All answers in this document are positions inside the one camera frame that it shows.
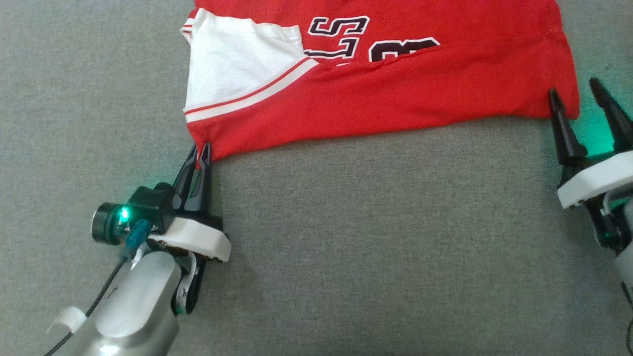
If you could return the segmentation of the large grey sofa seat cushion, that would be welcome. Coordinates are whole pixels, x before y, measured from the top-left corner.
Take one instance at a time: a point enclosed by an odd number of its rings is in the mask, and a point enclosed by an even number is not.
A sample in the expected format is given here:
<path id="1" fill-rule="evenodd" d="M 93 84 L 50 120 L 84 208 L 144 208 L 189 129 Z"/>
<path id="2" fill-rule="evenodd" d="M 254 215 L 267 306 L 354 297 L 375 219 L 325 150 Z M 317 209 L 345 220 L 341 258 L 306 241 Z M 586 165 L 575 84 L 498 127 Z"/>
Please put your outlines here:
<path id="1" fill-rule="evenodd" d="M 104 201 L 172 182 L 191 0 L 0 0 L 0 356 L 43 356 L 118 259 Z M 613 253 L 551 124 L 484 119 L 213 166 L 233 243 L 170 356 L 628 356 Z"/>

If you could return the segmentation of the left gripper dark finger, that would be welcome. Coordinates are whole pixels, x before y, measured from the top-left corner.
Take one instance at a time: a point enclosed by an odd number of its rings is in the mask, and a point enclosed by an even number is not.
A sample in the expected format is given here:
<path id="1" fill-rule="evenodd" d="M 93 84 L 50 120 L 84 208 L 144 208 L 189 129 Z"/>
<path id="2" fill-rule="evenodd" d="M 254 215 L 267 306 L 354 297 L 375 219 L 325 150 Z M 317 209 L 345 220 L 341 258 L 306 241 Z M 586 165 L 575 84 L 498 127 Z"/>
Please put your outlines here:
<path id="1" fill-rule="evenodd" d="M 203 213 L 210 192 L 210 177 L 212 175 L 212 147 L 206 142 L 201 153 L 197 156 L 197 178 L 190 197 L 185 203 L 185 211 Z"/>
<path id="2" fill-rule="evenodd" d="M 196 171 L 197 152 L 194 144 L 174 181 L 173 187 L 176 194 L 173 198 L 173 208 L 175 210 L 199 211 L 199 201 L 192 200 L 192 203 L 188 205 L 190 188 Z"/>

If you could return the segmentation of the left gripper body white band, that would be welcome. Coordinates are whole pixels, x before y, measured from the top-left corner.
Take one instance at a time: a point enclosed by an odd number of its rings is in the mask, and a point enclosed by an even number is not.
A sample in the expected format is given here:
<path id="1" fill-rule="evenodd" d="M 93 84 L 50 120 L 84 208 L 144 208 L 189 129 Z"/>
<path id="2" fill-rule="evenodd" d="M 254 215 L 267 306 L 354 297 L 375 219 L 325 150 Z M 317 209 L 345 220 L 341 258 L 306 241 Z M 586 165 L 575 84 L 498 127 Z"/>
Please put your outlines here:
<path id="1" fill-rule="evenodd" d="M 183 277 L 174 296 L 176 314 L 190 314 L 197 305 L 208 261 L 228 262 L 231 242 L 219 228 L 177 217 L 165 234 L 150 234 L 147 243 L 180 257 Z"/>

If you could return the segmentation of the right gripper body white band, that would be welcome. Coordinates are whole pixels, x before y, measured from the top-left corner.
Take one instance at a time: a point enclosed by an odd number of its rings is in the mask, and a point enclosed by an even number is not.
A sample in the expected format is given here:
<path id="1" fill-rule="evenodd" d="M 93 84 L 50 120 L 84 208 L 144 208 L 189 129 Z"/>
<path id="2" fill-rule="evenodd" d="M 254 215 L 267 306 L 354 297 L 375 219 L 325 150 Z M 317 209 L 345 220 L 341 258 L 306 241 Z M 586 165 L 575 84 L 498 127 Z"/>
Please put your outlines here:
<path id="1" fill-rule="evenodd" d="M 557 196 L 562 208 L 570 208 L 631 183 L 633 151 L 628 151 L 583 169 L 558 189 Z"/>

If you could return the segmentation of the red and white basketball jersey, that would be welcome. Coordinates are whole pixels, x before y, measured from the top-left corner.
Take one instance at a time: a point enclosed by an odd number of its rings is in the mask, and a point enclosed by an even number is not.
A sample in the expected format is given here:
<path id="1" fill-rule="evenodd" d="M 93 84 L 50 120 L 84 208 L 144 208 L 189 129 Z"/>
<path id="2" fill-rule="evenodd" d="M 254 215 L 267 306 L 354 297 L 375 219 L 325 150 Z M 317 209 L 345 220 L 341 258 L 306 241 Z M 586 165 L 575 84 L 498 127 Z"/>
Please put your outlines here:
<path id="1" fill-rule="evenodd" d="M 579 90 L 556 0 L 194 0 L 183 114 L 213 160 L 302 140 L 545 119 Z"/>

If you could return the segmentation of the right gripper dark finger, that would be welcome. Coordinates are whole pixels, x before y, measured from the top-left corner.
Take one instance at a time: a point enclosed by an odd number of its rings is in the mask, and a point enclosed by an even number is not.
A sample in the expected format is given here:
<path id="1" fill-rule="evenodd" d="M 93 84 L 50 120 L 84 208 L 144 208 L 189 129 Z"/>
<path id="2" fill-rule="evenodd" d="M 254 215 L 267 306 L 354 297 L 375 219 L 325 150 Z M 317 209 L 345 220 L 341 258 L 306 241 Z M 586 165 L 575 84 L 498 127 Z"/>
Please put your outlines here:
<path id="1" fill-rule="evenodd" d="M 613 151 L 621 153 L 633 150 L 633 119 L 598 78 L 588 81 L 596 104 L 604 111 L 613 138 Z"/>
<path id="2" fill-rule="evenodd" d="M 586 158 L 588 151 L 574 133 L 562 99 L 555 89 L 549 90 L 548 100 L 558 163 L 563 166 L 575 165 Z"/>

